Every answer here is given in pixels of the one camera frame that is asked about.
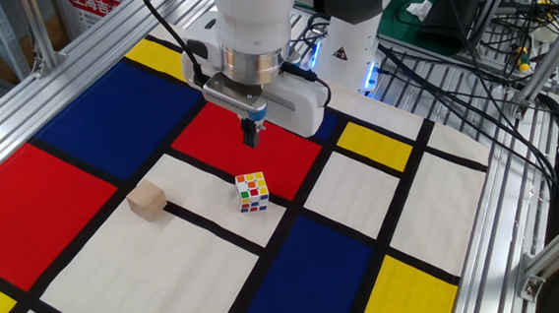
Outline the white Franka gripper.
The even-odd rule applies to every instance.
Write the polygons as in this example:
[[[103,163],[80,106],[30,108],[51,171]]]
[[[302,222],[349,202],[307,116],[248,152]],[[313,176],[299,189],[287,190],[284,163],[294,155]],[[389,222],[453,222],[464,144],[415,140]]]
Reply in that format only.
[[[218,12],[203,15],[183,34],[200,63],[204,79],[195,80],[191,57],[182,55],[181,69],[188,85],[205,100],[239,119],[243,144],[256,148],[260,132],[270,122],[299,136],[314,135],[323,122],[329,87],[304,70],[294,48],[285,43],[266,54],[246,54],[223,46],[217,38]]]

